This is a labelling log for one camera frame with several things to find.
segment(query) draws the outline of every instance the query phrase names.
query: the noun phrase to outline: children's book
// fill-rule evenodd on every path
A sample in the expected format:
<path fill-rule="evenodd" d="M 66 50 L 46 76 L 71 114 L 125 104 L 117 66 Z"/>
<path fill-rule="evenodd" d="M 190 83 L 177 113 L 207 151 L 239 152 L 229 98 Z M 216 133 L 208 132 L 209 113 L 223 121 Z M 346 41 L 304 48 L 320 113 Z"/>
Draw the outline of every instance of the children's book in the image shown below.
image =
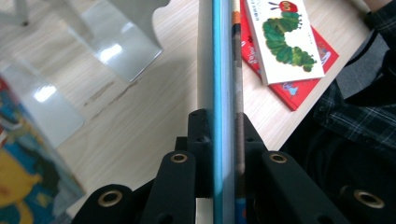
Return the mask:
<path fill-rule="evenodd" d="M 245 4 L 263 84 L 324 77 L 303 0 Z"/>
<path fill-rule="evenodd" d="M 258 76 L 260 76 L 259 56 L 256 53 L 251 36 L 244 2 L 245 0 L 241 0 L 242 59 Z M 326 73 L 337 60 L 338 54 L 314 29 L 314 27 L 311 28 L 318 47 L 320 62 L 323 67 L 323 71 Z M 269 85 L 269 88 L 276 93 L 276 95 L 288 106 L 290 110 L 295 111 L 312 89 L 315 88 L 318 82 L 319 79 L 315 78 L 271 84 Z"/>
<path fill-rule="evenodd" d="M 51 223 L 84 194 L 0 78 L 0 223 Z"/>

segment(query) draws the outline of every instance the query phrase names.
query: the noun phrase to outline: caterpillar illustration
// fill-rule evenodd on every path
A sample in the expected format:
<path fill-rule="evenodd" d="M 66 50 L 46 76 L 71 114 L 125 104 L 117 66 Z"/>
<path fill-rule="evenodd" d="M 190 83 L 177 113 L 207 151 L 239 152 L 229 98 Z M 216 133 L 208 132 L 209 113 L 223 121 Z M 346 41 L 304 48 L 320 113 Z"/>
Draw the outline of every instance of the caterpillar illustration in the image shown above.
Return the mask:
<path fill-rule="evenodd" d="M 270 4 L 278 6 L 272 7 L 272 10 L 280 8 L 282 17 L 268 19 L 262 25 L 267 48 L 276 56 L 278 62 L 297 65 L 302 67 L 305 72 L 311 72 L 316 63 L 313 56 L 299 47 L 289 46 L 285 39 L 286 32 L 300 28 L 301 20 L 297 6 L 288 1 L 282 1 L 279 5 Z"/>

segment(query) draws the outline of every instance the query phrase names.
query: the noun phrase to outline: green caterpillar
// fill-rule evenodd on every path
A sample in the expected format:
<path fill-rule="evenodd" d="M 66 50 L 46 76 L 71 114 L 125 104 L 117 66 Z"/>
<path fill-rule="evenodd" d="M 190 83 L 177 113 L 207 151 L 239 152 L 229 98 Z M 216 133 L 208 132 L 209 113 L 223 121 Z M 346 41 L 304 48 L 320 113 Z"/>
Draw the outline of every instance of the green caterpillar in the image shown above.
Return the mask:
<path fill-rule="evenodd" d="M 291 47 L 286 43 L 285 33 L 299 28 L 300 15 L 296 12 L 282 12 L 281 18 L 268 19 L 262 25 L 265 44 L 280 63 L 297 65 L 305 72 L 311 72 L 316 61 L 299 47 Z"/>

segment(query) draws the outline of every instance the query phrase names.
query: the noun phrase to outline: red caterpillar head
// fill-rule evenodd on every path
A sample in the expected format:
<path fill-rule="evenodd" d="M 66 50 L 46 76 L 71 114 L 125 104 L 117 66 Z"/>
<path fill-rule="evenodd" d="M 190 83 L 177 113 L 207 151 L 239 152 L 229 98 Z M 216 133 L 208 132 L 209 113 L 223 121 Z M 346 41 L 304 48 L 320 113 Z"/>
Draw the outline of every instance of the red caterpillar head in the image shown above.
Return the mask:
<path fill-rule="evenodd" d="M 297 6 L 289 1 L 282 1 L 279 3 L 279 5 L 272 2 L 269 2 L 269 4 L 273 6 L 277 6 L 277 7 L 272 7 L 271 10 L 280 8 L 280 10 L 286 12 L 298 12 Z"/>

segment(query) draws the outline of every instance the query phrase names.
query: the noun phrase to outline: black bracket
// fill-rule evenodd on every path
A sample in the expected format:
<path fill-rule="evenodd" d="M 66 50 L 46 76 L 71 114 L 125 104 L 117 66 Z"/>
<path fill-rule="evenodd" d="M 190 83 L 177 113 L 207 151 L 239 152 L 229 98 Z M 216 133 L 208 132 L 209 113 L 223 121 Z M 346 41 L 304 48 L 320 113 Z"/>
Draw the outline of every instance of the black bracket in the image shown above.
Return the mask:
<path fill-rule="evenodd" d="M 246 115 L 244 125 L 247 223 L 348 223 L 291 156 L 266 149 Z M 177 138 L 154 180 L 134 191 L 98 189 L 73 224 L 195 223 L 195 199 L 211 197 L 212 158 L 206 112 L 196 110 L 188 136 Z"/>

